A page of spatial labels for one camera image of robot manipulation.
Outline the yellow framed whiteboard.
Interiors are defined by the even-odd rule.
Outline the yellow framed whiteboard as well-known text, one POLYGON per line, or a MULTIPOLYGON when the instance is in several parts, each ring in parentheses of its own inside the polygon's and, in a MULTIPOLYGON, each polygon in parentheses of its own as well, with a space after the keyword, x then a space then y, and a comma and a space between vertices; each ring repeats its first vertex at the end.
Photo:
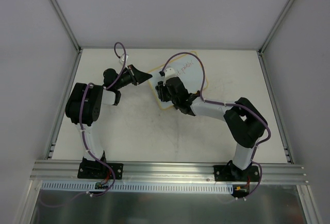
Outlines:
POLYGON ((197 59, 197 53, 194 51, 187 54, 181 53, 180 55, 173 57, 173 59, 171 59, 168 63, 149 71, 153 77, 148 80, 148 83, 153 94, 155 95, 156 102, 160 109, 166 110, 174 106, 171 101, 161 102, 158 99, 158 95, 155 90, 157 82, 163 80, 163 77, 160 76, 159 72, 164 71, 168 67, 175 69, 176 77, 179 77, 183 82, 185 88, 190 93, 189 97, 199 93, 200 90, 205 90, 208 88, 208 80, 203 74, 203 68, 197 59))

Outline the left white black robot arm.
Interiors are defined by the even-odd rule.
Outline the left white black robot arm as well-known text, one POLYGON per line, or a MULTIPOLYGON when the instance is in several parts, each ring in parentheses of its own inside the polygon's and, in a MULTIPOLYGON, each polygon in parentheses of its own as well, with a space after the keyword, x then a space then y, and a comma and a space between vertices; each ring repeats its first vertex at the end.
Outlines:
POLYGON ((93 129, 103 105, 116 106, 121 99, 120 89, 129 85, 140 85, 152 78, 149 73, 133 65, 123 68, 118 74, 114 69, 104 71, 104 84, 76 83, 65 107, 65 114, 76 126, 86 150, 81 166, 83 172, 90 171, 95 177, 107 174, 105 151, 93 129))

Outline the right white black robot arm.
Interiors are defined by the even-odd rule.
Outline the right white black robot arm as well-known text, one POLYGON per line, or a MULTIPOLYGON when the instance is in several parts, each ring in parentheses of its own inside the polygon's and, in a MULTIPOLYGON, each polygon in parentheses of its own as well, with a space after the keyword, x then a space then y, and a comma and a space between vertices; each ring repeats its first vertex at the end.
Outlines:
POLYGON ((247 98, 241 97, 234 103, 204 99, 201 90, 188 92, 179 77, 158 82, 155 90, 160 101, 172 102, 183 114, 224 121, 237 143, 234 157, 228 163, 229 173, 239 181, 249 175, 256 148, 270 138, 271 131, 265 118, 247 98))

